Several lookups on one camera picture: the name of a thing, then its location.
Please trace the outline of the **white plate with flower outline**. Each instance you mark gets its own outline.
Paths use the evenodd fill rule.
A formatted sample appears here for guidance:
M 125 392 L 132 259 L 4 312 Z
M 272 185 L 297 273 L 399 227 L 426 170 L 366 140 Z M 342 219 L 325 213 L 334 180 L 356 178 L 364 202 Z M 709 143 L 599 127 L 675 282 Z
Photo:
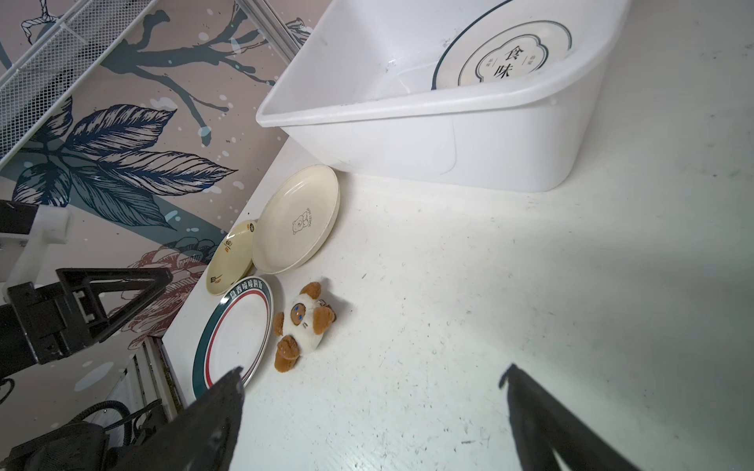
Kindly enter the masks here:
M 504 1 L 450 43 L 432 77 L 434 90 L 502 82 L 562 61 L 575 46 L 565 1 Z

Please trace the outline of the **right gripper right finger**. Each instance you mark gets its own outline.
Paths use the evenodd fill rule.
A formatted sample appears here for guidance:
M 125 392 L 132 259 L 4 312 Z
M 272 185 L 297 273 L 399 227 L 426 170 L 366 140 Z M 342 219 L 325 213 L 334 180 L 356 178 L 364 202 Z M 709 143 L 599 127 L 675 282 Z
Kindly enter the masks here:
M 502 375 L 510 424 L 523 470 L 632 470 L 637 467 L 602 440 L 555 396 L 516 365 Z

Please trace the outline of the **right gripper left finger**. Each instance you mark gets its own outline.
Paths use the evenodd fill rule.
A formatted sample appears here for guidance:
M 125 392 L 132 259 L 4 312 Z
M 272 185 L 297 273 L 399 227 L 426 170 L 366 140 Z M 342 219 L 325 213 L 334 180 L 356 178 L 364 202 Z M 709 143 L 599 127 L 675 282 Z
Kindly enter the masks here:
M 225 374 L 198 400 L 143 445 L 117 470 L 219 470 L 230 468 L 242 421 L 241 369 Z

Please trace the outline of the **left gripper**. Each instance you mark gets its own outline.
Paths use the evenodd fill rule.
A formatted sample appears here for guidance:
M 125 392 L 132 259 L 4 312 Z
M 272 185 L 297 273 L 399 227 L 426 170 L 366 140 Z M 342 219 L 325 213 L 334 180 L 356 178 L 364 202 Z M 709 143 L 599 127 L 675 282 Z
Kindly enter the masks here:
M 69 357 L 120 332 L 165 294 L 167 268 L 66 268 L 58 284 L 9 288 L 1 306 L 1 375 Z

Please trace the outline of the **white plate green rim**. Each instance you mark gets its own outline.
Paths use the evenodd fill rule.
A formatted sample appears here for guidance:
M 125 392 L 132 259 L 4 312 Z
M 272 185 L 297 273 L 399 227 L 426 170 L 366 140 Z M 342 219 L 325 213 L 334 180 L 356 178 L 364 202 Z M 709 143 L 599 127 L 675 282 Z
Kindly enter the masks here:
M 272 331 L 274 298 L 260 277 L 235 283 L 212 311 L 192 363 L 192 392 L 200 398 L 227 373 L 241 370 L 249 384 Z

